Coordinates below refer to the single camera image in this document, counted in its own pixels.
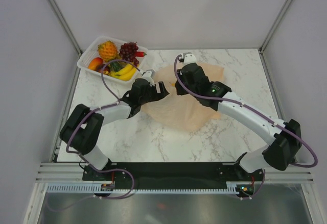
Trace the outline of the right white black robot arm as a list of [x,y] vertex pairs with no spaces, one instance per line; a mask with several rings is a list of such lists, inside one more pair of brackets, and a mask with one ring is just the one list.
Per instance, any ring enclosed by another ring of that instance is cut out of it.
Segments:
[[210,81],[202,67],[196,63],[174,70],[177,94],[192,95],[201,105],[235,119],[266,143],[266,146],[238,158],[237,165],[233,168],[237,179],[246,180],[252,172],[265,167],[286,170],[301,147],[298,122],[273,119],[245,104],[230,87],[218,81]]

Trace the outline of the fake dark red grapes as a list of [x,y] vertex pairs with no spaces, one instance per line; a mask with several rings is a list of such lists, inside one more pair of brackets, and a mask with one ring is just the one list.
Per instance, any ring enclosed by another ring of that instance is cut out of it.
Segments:
[[120,47],[119,56],[126,61],[133,63],[138,66],[139,61],[136,58],[136,52],[138,51],[138,46],[136,42],[124,43]]

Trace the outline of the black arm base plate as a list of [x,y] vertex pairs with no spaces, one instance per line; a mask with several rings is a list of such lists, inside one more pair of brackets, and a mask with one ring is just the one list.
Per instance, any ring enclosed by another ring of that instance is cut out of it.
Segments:
[[247,173],[235,163],[222,162],[116,162],[107,169],[124,169],[140,189],[218,189],[227,182],[260,182],[263,170]]

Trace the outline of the fake orange pineapple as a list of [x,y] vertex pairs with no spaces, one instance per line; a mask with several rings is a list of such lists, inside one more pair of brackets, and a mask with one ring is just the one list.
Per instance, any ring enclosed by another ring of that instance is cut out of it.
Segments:
[[[98,45],[98,53],[105,63],[112,60],[120,59],[118,49],[112,41],[106,41]],[[112,62],[109,64],[111,71],[117,72],[123,68],[119,61]]]

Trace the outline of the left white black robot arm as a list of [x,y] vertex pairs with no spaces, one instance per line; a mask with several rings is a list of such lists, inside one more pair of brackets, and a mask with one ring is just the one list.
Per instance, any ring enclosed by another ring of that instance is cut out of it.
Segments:
[[112,173],[111,160],[97,146],[102,126],[132,118],[142,105],[157,102],[168,95],[163,82],[138,78],[116,103],[93,109],[84,104],[76,106],[60,131],[60,139],[66,143],[68,153],[78,155],[94,168],[96,177],[107,180]]

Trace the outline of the peach banana-print plastic bag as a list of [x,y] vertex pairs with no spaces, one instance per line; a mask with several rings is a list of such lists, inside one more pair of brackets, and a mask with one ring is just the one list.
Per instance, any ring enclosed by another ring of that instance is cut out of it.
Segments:
[[219,119],[219,112],[201,105],[191,95],[177,95],[176,77],[173,65],[159,69],[154,81],[162,81],[167,92],[165,98],[142,106],[141,110],[155,121],[170,128],[193,132],[203,127],[211,119]]

